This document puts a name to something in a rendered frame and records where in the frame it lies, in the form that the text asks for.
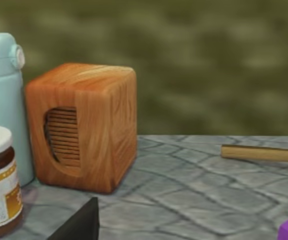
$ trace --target wooden tissue box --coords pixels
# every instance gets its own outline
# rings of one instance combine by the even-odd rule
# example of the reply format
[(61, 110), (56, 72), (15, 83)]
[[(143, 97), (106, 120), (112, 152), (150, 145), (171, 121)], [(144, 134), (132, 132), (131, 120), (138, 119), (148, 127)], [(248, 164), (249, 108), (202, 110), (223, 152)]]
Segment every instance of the wooden tissue box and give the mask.
[(111, 193), (136, 156), (136, 74), (63, 64), (29, 82), (26, 102), (37, 178)]

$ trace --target jar label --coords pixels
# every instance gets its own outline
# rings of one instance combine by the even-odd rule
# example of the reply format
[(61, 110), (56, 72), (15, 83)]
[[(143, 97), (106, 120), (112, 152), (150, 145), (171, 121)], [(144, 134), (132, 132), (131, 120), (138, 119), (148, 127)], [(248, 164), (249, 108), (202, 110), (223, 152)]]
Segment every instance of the jar label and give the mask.
[(14, 159), (0, 169), (0, 227), (14, 220), (22, 209), (23, 203)]

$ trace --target light blue bottle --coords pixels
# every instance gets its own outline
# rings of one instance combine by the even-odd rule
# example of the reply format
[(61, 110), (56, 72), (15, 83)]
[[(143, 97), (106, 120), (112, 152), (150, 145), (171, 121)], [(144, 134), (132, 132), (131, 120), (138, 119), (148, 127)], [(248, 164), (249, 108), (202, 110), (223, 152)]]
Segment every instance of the light blue bottle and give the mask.
[(20, 185), (34, 179), (33, 159), (24, 105), (22, 48), (9, 33), (0, 33), (0, 126), (13, 133)]

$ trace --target table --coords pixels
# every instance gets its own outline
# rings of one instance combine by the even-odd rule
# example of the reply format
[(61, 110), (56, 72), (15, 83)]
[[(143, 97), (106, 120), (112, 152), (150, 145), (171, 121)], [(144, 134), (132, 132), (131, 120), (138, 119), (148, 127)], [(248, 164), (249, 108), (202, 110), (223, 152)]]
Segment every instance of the table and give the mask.
[(25, 221), (3, 240), (45, 240), (91, 197), (100, 240), (276, 240), (288, 219), (288, 163), (222, 159), (221, 144), (288, 148), (288, 136), (141, 135), (118, 190), (99, 195), (34, 181)]

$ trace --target wooden stick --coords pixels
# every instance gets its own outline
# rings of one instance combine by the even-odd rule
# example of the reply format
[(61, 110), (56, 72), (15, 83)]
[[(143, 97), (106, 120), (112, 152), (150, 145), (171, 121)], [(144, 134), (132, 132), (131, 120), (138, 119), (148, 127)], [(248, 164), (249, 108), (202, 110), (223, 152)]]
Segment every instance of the wooden stick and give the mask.
[(222, 145), (221, 156), (230, 159), (257, 159), (273, 162), (288, 162), (288, 149), (257, 147), (257, 146), (239, 146)]

